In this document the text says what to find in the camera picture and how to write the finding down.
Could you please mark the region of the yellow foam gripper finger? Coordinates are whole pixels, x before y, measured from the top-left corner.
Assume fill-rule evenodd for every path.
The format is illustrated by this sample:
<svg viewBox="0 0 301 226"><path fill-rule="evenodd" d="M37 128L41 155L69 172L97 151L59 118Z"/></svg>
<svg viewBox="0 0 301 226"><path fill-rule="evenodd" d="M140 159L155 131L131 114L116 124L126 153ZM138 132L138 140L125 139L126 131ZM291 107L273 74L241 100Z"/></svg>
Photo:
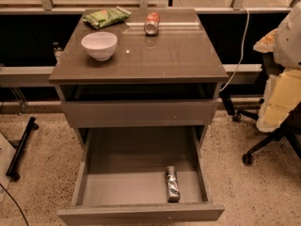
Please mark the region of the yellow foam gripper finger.
<svg viewBox="0 0 301 226"><path fill-rule="evenodd" d="M257 128L273 132L301 102L301 71L285 69L280 75L270 75L263 94Z"/></svg>

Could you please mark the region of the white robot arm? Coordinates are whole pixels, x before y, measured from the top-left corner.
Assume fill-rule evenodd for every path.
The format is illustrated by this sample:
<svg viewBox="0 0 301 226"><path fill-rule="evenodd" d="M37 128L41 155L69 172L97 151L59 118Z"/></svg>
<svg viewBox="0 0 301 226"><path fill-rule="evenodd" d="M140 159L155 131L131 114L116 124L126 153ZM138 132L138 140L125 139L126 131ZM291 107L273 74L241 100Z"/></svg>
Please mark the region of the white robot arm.
<svg viewBox="0 0 301 226"><path fill-rule="evenodd" d="M272 52L276 64L284 67L280 75L269 76L257 120L260 131L273 132L301 102L301 2L253 49Z"/></svg>

